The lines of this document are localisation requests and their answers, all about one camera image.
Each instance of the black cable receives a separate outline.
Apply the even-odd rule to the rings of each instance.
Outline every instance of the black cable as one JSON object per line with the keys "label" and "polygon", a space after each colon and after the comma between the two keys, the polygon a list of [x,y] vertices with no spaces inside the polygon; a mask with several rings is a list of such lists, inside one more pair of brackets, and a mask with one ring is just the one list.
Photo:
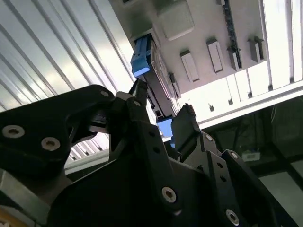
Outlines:
{"label": "black cable", "polygon": [[235,137],[233,139],[233,145],[232,145],[232,150],[236,150],[236,146],[237,146],[237,143],[238,143],[238,138],[239,138],[239,133],[240,133],[240,129],[241,129],[241,126],[242,126],[242,121],[243,121],[243,117],[241,117],[240,119],[240,122],[239,122],[239,125],[236,129],[236,132],[235,132]]}
{"label": "black cable", "polygon": [[258,148],[258,140],[257,140],[257,120],[256,120],[256,115],[253,115],[254,118],[254,129],[255,129],[255,149]]}
{"label": "black cable", "polygon": [[174,87],[174,85],[172,84],[172,80],[171,80],[171,77],[169,76],[169,79],[171,81],[171,85],[172,85],[172,89],[174,90],[174,95],[175,95],[175,100],[176,100],[176,103],[177,103],[177,108],[178,108],[178,112],[180,111],[181,109],[181,105],[178,101],[178,97],[177,97],[177,91],[176,91],[176,88]]}
{"label": "black cable", "polygon": [[222,145],[221,145],[221,142],[220,142],[220,140],[219,140],[219,138],[218,138],[218,136],[217,136],[217,133],[214,131],[214,133],[213,133],[213,138],[214,138],[214,140],[215,140],[215,143],[216,143],[216,146],[217,146],[217,148],[218,148],[218,150],[220,151],[220,152],[223,152],[225,149],[223,149],[223,147],[222,147]]}

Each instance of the corrugated metal ceiling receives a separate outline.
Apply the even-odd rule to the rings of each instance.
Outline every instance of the corrugated metal ceiling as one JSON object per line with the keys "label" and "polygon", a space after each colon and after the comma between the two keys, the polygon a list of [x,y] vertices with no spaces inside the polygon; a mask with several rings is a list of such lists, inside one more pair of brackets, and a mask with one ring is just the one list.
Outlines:
{"label": "corrugated metal ceiling", "polygon": [[[132,54],[106,0],[2,0],[0,111],[90,84],[127,92]],[[72,148],[68,162],[107,149],[99,133]]]}

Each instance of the blue plastic part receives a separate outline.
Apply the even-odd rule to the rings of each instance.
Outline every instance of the blue plastic part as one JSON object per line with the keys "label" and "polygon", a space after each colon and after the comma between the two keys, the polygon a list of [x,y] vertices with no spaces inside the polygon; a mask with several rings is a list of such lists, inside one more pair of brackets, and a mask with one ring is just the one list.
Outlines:
{"label": "blue plastic part", "polygon": [[151,70],[147,62],[147,56],[151,54],[151,51],[147,49],[148,39],[150,39],[149,35],[137,39],[136,49],[131,59],[132,73],[135,78]]}
{"label": "blue plastic part", "polygon": [[161,130],[164,137],[171,137],[172,136],[172,130],[171,130],[171,122],[172,118],[168,118],[164,121],[158,122],[159,129]]}

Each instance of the mounting hole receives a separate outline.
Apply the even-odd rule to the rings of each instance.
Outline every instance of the mounting hole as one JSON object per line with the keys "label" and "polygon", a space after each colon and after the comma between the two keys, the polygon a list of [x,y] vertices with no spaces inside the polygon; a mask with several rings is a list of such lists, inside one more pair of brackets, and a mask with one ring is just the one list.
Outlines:
{"label": "mounting hole", "polygon": [[235,212],[233,212],[230,209],[227,209],[226,212],[226,217],[228,218],[228,220],[233,223],[234,226],[238,226],[240,224],[239,218],[238,216],[235,214]]}
{"label": "mounting hole", "polygon": [[223,168],[223,165],[220,162],[218,162],[217,164],[220,168]]}
{"label": "mounting hole", "polygon": [[233,214],[230,214],[230,217],[232,220],[234,220],[234,221],[236,220],[236,217]]}
{"label": "mounting hole", "polygon": [[60,147],[60,141],[54,137],[45,137],[41,141],[41,146],[45,150],[57,150]]}
{"label": "mounting hole", "polygon": [[202,172],[204,171],[203,165],[199,165],[199,166],[197,167],[197,169],[198,169],[198,170],[201,170]]}
{"label": "mounting hole", "polygon": [[2,129],[4,137],[16,139],[25,134],[24,129],[19,125],[8,125]]}
{"label": "mounting hole", "polygon": [[205,135],[205,137],[206,137],[209,141],[213,141],[213,138],[211,138],[210,135]]}
{"label": "mounting hole", "polygon": [[233,153],[233,152],[231,152],[231,155],[233,156],[234,159],[238,158],[238,156],[235,153]]}
{"label": "mounting hole", "polygon": [[163,187],[162,188],[162,196],[169,203],[174,203],[177,200],[176,193],[170,187]]}
{"label": "mounting hole", "polygon": [[138,106],[141,106],[141,104],[138,101],[134,101],[134,103]]}
{"label": "mounting hole", "polygon": [[101,91],[101,95],[103,95],[105,97],[109,97],[109,93],[107,93],[106,91]]}
{"label": "mounting hole", "polygon": [[160,149],[159,148],[153,148],[153,151],[156,152],[157,154],[160,153]]}
{"label": "mounting hole", "polygon": [[227,179],[226,179],[224,176],[220,176],[220,179],[221,179],[223,182],[227,182]]}
{"label": "mounting hole", "polygon": [[150,131],[148,134],[149,134],[150,136],[152,136],[152,137],[155,137],[155,136],[156,136],[156,134],[153,133],[152,131]]}

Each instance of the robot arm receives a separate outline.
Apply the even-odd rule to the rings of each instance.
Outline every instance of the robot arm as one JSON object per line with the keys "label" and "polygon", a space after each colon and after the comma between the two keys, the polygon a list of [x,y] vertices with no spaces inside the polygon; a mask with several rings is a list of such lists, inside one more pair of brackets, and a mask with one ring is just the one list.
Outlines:
{"label": "robot arm", "polygon": [[[172,121],[170,158],[146,100],[138,79],[115,97],[93,85],[0,113],[1,201],[49,227],[297,226],[240,156],[200,131],[190,105]],[[71,147],[98,132],[110,135],[109,163],[71,183]]]}

